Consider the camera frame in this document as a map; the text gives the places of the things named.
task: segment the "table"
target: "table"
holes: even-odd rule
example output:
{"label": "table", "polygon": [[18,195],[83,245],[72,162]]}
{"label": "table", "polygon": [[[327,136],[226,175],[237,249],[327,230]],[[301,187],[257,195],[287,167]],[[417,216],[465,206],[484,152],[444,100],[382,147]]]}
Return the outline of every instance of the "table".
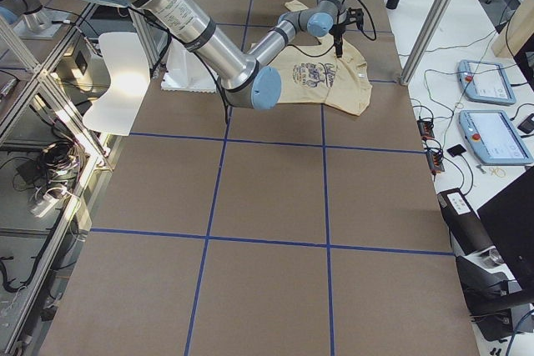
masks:
{"label": "table", "polygon": [[[434,0],[400,0],[396,10],[387,11],[393,33],[395,34],[395,43],[399,49],[400,55],[408,54],[410,52],[433,1]],[[446,73],[453,73],[457,71],[458,62],[462,59],[483,59],[483,61],[503,63],[505,67],[513,66],[515,62],[512,59],[496,58],[493,55],[491,43],[495,39],[495,29],[478,0],[451,0],[451,4],[447,8],[445,15],[436,30],[436,34],[431,40],[428,50],[457,45],[468,45],[470,43],[473,44],[464,48],[451,48],[426,53],[416,70],[414,78],[410,82],[410,96],[413,99],[417,99],[417,101],[421,101],[422,104],[430,108],[436,116],[450,117],[450,112],[429,99],[429,93],[424,83],[425,70],[436,69]],[[400,56],[400,60],[403,63],[406,60],[406,57]],[[524,83],[526,81],[518,67],[507,68],[506,74],[511,83]],[[528,85],[513,88],[517,103],[507,107],[474,103],[470,102],[465,97],[461,98],[462,90],[456,75],[446,76],[443,74],[428,73],[427,77],[431,96],[435,100],[444,103],[451,108],[454,108],[456,102],[461,101],[463,108],[465,109],[504,109],[506,113],[512,117],[519,105],[523,103],[534,103],[534,93]],[[416,116],[419,115],[418,108],[415,108],[415,113]],[[522,108],[514,124],[517,125],[530,113],[531,109],[529,109],[529,107]],[[426,111],[422,111],[421,115],[423,117],[429,117],[429,114]],[[474,173],[475,185],[472,191],[467,195],[467,199],[475,210],[525,172],[524,167],[501,167],[501,173],[495,175],[491,172],[491,168],[484,167],[483,169],[486,173],[483,173],[476,167],[480,162],[476,159],[465,142],[464,134],[457,122],[457,115],[454,117],[451,126],[447,129],[448,125],[449,123],[446,120],[436,120],[434,132],[438,141],[443,145],[443,148],[449,148],[457,143],[462,143],[465,148],[468,149],[468,152],[464,153],[464,156]],[[531,152],[534,151],[534,141],[526,138],[524,142]],[[471,181],[469,171],[462,160],[455,158],[454,162],[458,164],[466,175],[465,192]],[[447,161],[445,161],[445,169],[446,171],[444,173],[436,176],[435,189],[437,193],[449,188],[456,188],[461,183],[461,174]],[[477,261],[476,259],[477,258],[471,258],[475,263]],[[506,266],[492,269],[493,273],[496,273],[497,271],[506,272],[511,276],[510,271]],[[475,332],[481,355],[488,354],[496,344],[498,348],[504,346],[498,343],[488,343],[485,341],[478,328],[475,329]],[[520,335],[514,342],[512,354],[514,356],[530,355],[533,346],[534,334]]]}
{"label": "table", "polygon": [[[247,48],[289,0],[196,1]],[[390,24],[364,2],[359,118],[225,126],[216,95],[152,82],[41,355],[477,354]]]}

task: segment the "grid line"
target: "grid line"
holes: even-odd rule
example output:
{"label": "grid line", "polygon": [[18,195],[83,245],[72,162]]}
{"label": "grid line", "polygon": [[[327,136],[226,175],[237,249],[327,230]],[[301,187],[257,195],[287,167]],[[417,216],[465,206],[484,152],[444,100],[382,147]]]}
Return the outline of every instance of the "grid line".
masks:
{"label": "grid line", "polygon": [[[272,25],[264,25],[264,24],[237,24],[237,23],[217,23],[217,25],[220,25],[221,27],[240,27],[240,28],[245,28],[245,27],[249,27],[249,28],[272,28],[273,26]],[[346,31],[348,32],[351,32],[351,33],[360,33],[361,31],[359,29],[356,29],[356,28],[347,28]],[[373,30],[370,30],[370,29],[364,29],[364,32],[365,33],[372,33],[374,32]],[[377,33],[390,33],[390,34],[393,34],[392,31],[381,31],[379,29],[376,30]]]}
{"label": "grid line", "polygon": [[197,277],[196,289],[194,291],[193,307],[191,309],[191,317],[189,319],[189,329],[187,333],[187,341],[185,343],[184,356],[189,356],[189,349],[191,347],[191,338],[193,337],[194,319],[196,317],[196,311],[199,305],[200,288],[202,286],[202,278],[204,276],[204,267],[206,264],[206,257],[208,255],[208,246],[209,246],[209,239],[210,239],[209,235],[211,233],[211,226],[214,221],[214,212],[215,212],[215,205],[217,203],[217,195],[219,192],[220,178],[223,172],[224,154],[226,153],[226,144],[227,144],[226,140],[228,138],[229,127],[232,121],[231,116],[232,116],[232,110],[230,109],[229,122],[228,122],[228,125],[226,126],[226,131],[224,133],[223,147],[220,152],[219,170],[217,171],[217,178],[215,179],[214,196],[211,202],[211,208],[209,210],[208,227],[206,228],[206,235],[204,237],[204,248],[202,251],[202,258],[200,260],[199,275]]}
{"label": "grid line", "polygon": [[[247,12],[247,19],[246,22],[249,23],[250,18],[250,9],[252,8],[253,0],[250,0],[249,3],[249,10]],[[247,35],[247,27],[244,29],[244,35],[243,35],[243,42],[241,44],[241,49],[243,49],[245,40]],[[194,330],[194,320],[196,317],[196,311],[197,307],[199,306],[199,297],[200,297],[200,288],[202,286],[202,278],[204,276],[204,267],[206,264],[206,258],[208,254],[208,247],[209,247],[209,240],[210,240],[210,233],[211,233],[211,227],[214,221],[214,214],[215,214],[215,206],[217,204],[217,195],[219,191],[219,185],[220,185],[220,179],[223,172],[224,167],[224,155],[226,153],[226,145],[228,143],[228,134],[230,130],[230,126],[232,123],[232,111],[233,109],[230,108],[229,110],[229,121],[226,124],[226,130],[224,131],[224,141],[223,141],[223,147],[221,149],[220,153],[220,160],[219,160],[219,171],[217,172],[217,178],[215,180],[215,188],[214,188],[214,196],[211,203],[211,209],[209,210],[209,221],[208,221],[208,227],[206,229],[206,238],[204,240],[204,249],[202,251],[202,258],[200,260],[200,268],[199,268],[199,276],[197,278],[197,286],[194,292],[194,300],[193,300],[193,307],[191,309],[191,317],[189,320],[189,329],[187,333],[187,340],[185,343],[185,350],[184,350],[184,356],[189,356],[189,350],[191,348],[191,339],[193,337],[193,330]]]}
{"label": "grid line", "polygon": [[[151,137],[151,138],[174,138],[174,139],[190,139],[198,141],[214,141],[223,142],[224,138],[212,138],[212,137],[195,137],[187,135],[173,135],[167,133],[130,133],[135,137]],[[300,148],[322,148],[322,143],[292,143],[292,142],[270,142],[270,141],[255,141],[253,139],[233,139],[226,138],[227,143],[249,143],[255,145],[278,145],[278,146],[294,146]],[[409,149],[388,149],[388,148],[368,148],[362,146],[344,146],[344,145],[324,145],[327,149],[341,149],[341,150],[359,150],[365,152],[384,152],[384,153],[412,153],[412,154],[425,154],[423,150],[409,150]]]}
{"label": "grid line", "polygon": [[326,277],[328,286],[328,319],[330,328],[330,356],[335,356],[334,299],[332,290],[332,255],[330,250],[330,210],[328,201],[328,166],[326,159],[325,106],[320,105],[321,150],[323,157],[323,189],[325,191],[325,239],[326,239]]}
{"label": "grid line", "polygon": [[[300,241],[283,241],[278,239],[262,239],[262,238],[241,238],[241,237],[226,237],[220,235],[199,235],[194,233],[170,233],[162,231],[143,231],[138,229],[121,229],[121,228],[104,228],[93,227],[91,232],[94,233],[111,233],[122,235],[140,235],[149,237],[168,237],[168,238],[184,238],[197,239],[220,242],[234,242],[234,243],[257,243],[264,245],[279,245],[279,246],[294,246],[299,248],[324,248],[326,243],[312,243]],[[379,253],[405,253],[405,254],[419,254],[427,256],[454,256],[453,252],[443,252],[439,250],[421,250],[421,249],[405,249],[405,248],[381,248],[377,246],[361,246],[361,245],[344,245],[340,243],[331,243],[331,249],[350,250],[359,252],[379,252]]]}
{"label": "grid line", "polygon": [[247,33],[249,31],[249,22],[250,22],[250,12],[252,10],[252,6],[254,4],[254,0],[250,0],[249,2],[249,10],[247,12],[247,19],[244,23],[244,33],[243,33],[243,42],[241,43],[241,50],[244,49],[244,45],[246,44],[246,41],[247,41]]}

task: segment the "plug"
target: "plug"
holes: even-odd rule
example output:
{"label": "plug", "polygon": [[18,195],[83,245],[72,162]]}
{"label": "plug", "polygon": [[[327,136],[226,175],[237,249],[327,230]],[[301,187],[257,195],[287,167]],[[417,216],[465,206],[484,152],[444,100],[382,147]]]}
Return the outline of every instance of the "plug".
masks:
{"label": "plug", "polygon": [[517,127],[522,133],[531,133],[534,131],[534,113],[525,118],[519,127]]}

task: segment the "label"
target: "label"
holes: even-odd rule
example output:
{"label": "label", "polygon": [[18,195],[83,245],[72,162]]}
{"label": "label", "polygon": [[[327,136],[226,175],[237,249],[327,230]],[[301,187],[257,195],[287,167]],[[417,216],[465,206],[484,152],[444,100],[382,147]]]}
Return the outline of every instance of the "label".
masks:
{"label": "label", "polygon": [[447,195],[449,198],[449,201],[451,202],[452,207],[456,210],[456,212],[460,214],[466,214],[471,211],[469,206],[467,206],[466,201],[459,193],[449,193]]}
{"label": "label", "polygon": [[197,15],[185,0],[171,0],[167,7],[158,13],[158,17],[173,33],[180,34],[194,22]]}

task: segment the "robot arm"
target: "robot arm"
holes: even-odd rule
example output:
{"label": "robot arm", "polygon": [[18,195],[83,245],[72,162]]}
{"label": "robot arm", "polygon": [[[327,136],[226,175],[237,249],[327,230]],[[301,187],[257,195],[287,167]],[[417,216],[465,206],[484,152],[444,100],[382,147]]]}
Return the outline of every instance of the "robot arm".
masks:
{"label": "robot arm", "polygon": [[149,10],[184,44],[197,53],[218,75],[220,87],[235,107],[272,108],[280,97],[278,71],[267,66],[298,31],[324,36],[343,22],[340,0],[322,0],[310,10],[284,14],[248,53],[241,52],[194,0],[86,0],[92,3]]}
{"label": "robot arm", "polygon": [[40,33],[52,25],[39,0],[0,0],[0,15],[13,24],[24,16],[28,29]]}

